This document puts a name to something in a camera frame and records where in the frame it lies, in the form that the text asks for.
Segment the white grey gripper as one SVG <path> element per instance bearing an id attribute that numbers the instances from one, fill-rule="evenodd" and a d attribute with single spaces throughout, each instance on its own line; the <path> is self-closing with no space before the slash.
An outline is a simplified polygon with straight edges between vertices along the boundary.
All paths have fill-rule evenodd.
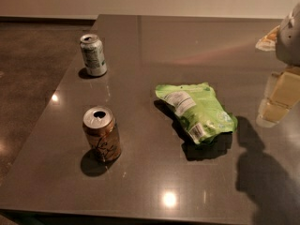
<path id="1" fill-rule="evenodd" d="M 260 38 L 255 48 L 263 52 L 276 50 L 277 59 L 300 66 L 300 3 L 281 22 Z M 256 122 L 263 128 L 278 124 L 300 101 L 300 67 L 286 67 L 273 72 L 266 84 Z"/>

